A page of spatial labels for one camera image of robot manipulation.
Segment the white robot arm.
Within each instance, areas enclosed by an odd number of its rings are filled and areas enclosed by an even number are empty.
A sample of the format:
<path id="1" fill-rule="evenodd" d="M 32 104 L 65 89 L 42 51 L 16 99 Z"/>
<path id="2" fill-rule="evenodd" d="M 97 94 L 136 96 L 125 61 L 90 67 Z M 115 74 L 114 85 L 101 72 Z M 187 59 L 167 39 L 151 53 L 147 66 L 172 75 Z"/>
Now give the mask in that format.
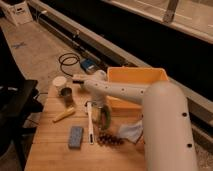
<path id="1" fill-rule="evenodd" d="M 98 104 L 111 96 L 142 106 L 147 171 L 199 171 L 187 98 L 177 85 L 111 82 L 102 70 L 75 74 L 73 82 L 82 84 Z"/>

